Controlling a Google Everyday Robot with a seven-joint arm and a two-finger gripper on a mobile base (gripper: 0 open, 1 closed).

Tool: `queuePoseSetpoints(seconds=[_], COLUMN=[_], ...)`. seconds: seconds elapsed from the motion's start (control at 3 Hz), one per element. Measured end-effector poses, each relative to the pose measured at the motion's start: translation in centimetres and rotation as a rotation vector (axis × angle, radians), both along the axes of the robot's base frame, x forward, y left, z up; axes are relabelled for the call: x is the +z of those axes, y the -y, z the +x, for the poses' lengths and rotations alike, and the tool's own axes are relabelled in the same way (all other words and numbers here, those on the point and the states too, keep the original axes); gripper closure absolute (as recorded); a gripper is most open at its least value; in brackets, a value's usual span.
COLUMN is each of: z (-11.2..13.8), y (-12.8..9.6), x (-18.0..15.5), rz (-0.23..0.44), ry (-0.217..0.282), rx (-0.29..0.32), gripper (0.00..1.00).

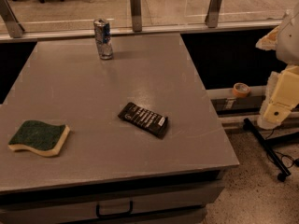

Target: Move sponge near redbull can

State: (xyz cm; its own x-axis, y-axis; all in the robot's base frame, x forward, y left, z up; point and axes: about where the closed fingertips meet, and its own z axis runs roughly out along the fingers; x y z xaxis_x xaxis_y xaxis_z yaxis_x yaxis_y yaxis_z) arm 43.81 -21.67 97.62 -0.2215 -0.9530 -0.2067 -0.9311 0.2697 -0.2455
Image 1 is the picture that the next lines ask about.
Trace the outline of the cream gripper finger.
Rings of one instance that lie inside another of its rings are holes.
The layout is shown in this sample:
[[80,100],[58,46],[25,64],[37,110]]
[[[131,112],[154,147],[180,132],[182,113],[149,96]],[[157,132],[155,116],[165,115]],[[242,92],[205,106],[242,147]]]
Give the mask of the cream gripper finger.
[[271,130],[280,126],[299,104],[299,67],[288,65],[280,73],[272,72],[268,78],[265,99],[257,124]]
[[262,50],[275,50],[278,43],[278,30],[279,27],[275,27],[267,35],[258,40],[255,47]]

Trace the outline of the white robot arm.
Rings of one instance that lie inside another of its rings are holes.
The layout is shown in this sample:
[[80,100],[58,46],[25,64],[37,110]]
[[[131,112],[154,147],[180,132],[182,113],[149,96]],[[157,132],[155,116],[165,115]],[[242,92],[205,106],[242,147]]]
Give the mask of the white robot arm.
[[299,105],[299,4],[287,10],[282,23],[260,38],[256,47],[274,50],[277,59],[287,64],[280,73],[271,72],[257,119],[260,128],[271,130]]

